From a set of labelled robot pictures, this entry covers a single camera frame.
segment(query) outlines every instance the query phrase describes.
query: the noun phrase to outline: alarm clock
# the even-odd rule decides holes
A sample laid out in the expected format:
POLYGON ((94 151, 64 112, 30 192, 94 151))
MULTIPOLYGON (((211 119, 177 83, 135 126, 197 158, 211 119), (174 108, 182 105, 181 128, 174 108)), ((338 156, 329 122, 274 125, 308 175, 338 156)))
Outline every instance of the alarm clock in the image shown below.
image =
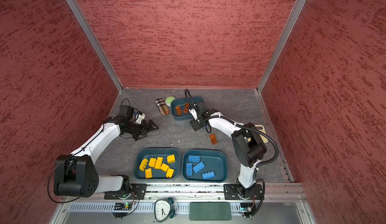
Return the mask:
POLYGON ((173 199, 159 199, 154 203, 154 222, 163 222, 167 218, 173 218, 176 210, 173 207, 173 199))

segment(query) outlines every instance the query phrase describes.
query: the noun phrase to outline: metal corner post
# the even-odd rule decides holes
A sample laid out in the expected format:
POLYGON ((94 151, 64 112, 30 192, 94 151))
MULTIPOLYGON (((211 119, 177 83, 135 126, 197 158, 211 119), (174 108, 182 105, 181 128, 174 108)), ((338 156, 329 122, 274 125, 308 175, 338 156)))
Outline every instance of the metal corner post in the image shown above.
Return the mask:
POLYGON ((118 91, 121 92, 123 89, 123 85, 119 80, 117 74, 115 73, 113 67, 111 66, 110 61, 107 58, 106 54, 104 53, 102 46, 99 44, 97 37, 95 36, 89 23, 87 22, 87 19, 84 16, 82 10, 80 9, 78 2, 76 0, 66 0, 66 2, 70 6, 70 9, 74 13, 75 18, 78 20, 80 26, 82 27, 91 45, 94 47, 95 52, 99 56, 99 59, 103 63, 104 67, 106 68, 106 71, 110 75, 118 91))
POLYGON ((300 12, 303 9, 303 6, 305 4, 306 0, 296 0, 295 4, 293 5, 293 8, 291 10, 290 16, 287 19, 287 23, 284 26, 283 32, 279 38, 279 41, 277 42, 276 48, 272 54, 271 59, 268 62, 267 69, 264 72, 263 77, 261 78, 261 81, 258 86, 258 92, 261 93, 265 84, 268 81, 268 77, 271 74, 273 67, 276 64, 277 59, 279 58, 279 55, 292 31, 293 26, 296 23, 296 20, 299 17, 300 12))

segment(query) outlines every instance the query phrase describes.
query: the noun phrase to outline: black mounting plate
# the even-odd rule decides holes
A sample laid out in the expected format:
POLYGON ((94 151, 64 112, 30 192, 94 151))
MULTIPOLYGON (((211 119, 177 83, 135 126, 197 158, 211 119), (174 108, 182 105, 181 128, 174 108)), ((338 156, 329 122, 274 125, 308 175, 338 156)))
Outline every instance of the black mounting plate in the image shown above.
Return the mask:
MULTIPOLYGON (((224 196, 226 200, 241 200, 239 197, 237 191, 236 191, 236 184, 224 184, 224 196)), ((260 191, 262 190, 261 185, 256 185, 256 188, 253 190, 253 195, 255 196, 255 200, 261 200, 262 193, 260 191)))
MULTIPOLYGON (((131 184, 131 187, 132 187, 132 192, 133 191, 138 192, 139 199, 143 200, 145 197, 145 194, 146 194, 147 184, 131 184)), ((119 199, 118 196, 115 195, 114 192, 106 192, 105 193, 105 200, 121 200, 122 201, 122 199, 119 199)))

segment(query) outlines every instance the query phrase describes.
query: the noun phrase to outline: plaid case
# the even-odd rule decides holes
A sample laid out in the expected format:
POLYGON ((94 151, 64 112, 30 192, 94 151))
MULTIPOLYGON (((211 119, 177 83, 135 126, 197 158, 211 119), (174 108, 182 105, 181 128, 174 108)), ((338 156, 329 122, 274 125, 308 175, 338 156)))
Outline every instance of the plaid case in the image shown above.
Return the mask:
POLYGON ((163 116, 169 114, 169 108, 167 107, 165 101, 162 98, 157 99, 156 101, 159 111, 163 116))

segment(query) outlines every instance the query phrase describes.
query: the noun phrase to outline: clock face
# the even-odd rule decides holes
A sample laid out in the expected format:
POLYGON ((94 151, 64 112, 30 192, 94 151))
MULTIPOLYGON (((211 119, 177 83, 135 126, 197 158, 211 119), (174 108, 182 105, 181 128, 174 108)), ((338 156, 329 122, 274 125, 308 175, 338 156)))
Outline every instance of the clock face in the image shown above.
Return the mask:
POLYGON ((170 204, 165 200, 158 200, 154 206, 154 214, 156 216, 156 220, 159 222, 166 219, 170 211, 170 204))

